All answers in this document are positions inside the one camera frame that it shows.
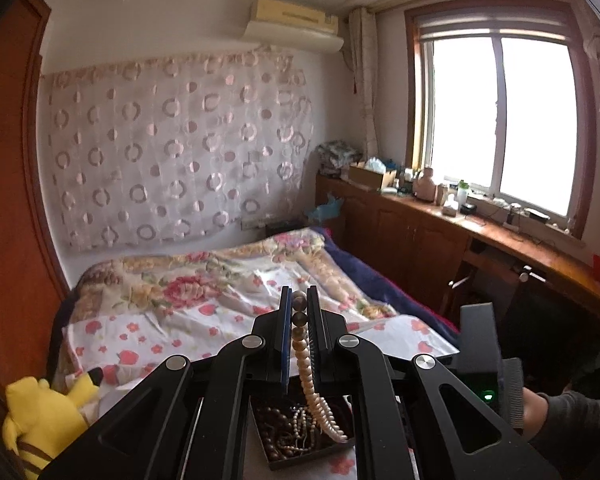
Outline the person's right forearm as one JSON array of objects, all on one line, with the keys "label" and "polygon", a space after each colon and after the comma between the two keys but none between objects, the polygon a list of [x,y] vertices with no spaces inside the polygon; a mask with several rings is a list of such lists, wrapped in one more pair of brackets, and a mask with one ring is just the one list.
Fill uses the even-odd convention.
[{"label": "person's right forearm", "polygon": [[600,450],[600,400],[567,391],[559,396],[540,394],[547,403],[543,425],[533,440],[554,446],[583,445]]}]

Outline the person's right hand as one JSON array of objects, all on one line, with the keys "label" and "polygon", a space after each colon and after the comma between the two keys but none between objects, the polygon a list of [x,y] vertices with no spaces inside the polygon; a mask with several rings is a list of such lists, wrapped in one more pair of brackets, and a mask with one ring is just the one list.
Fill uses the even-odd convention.
[{"label": "person's right hand", "polygon": [[541,430],[548,413],[548,402],[544,396],[527,389],[522,389],[524,400],[524,432],[526,440],[534,438]]}]

